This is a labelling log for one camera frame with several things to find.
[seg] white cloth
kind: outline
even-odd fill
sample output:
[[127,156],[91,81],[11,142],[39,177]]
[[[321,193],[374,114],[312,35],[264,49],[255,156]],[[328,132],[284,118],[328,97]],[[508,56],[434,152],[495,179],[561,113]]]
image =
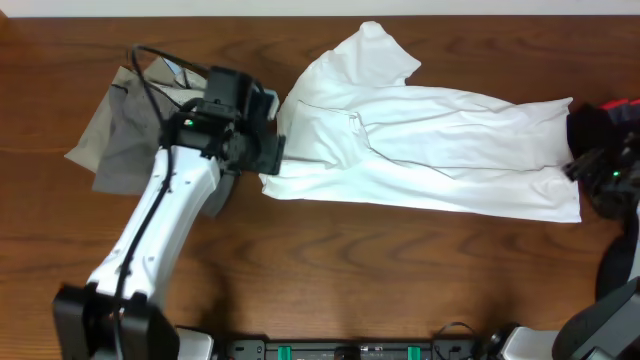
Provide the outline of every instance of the white cloth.
[[263,193],[580,222],[571,161],[571,98],[524,105],[406,86],[420,62],[375,22],[300,76],[278,116],[287,136]]

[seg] folded white garment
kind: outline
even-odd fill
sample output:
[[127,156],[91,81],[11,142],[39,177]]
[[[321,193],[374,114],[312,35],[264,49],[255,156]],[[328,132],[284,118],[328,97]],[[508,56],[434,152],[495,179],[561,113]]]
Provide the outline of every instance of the folded white garment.
[[580,222],[571,98],[514,105],[466,91],[406,86],[420,62],[375,22],[300,76],[278,116],[287,136],[263,193]]

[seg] gray cloth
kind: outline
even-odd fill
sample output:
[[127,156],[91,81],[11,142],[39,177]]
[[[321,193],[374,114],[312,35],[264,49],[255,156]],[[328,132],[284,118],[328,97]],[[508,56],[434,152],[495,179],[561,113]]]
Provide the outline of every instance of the gray cloth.
[[[178,107],[152,90],[164,119]],[[100,159],[93,190],[110,194],[142,194],[158,152],[160,125],[139,81],[128,87],[111,86],[111,135]]]

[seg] wooden table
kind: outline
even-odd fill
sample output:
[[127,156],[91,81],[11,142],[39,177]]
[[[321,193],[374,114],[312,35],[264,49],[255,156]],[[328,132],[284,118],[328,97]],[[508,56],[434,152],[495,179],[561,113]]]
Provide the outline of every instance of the wooden table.
[[[234,67],[284,97],[362,18],[9,20],[0,35],[0,358],[53,359],[50,303],[83,284],[136,197],[91,192],[63,158],[133,43]],[[640,96],[635,17],[379,18],[422,62],[411,84],[512,102]],[[619,225],[583,203],[581,224],[364,204],[277,201],[244,175],[199,218],[167,316],[216,334],[418,338],[450,321],[558,329],[590,305]]]

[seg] green tape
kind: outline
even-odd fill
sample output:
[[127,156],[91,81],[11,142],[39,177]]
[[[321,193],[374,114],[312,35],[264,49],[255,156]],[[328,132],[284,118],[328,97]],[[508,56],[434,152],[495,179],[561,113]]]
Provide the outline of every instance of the green tape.
[[278,360],[291,360],[291,346],[278,347]]
[[420,347],[419,346],[409,346],[407,358],[409,360],[420,360]]

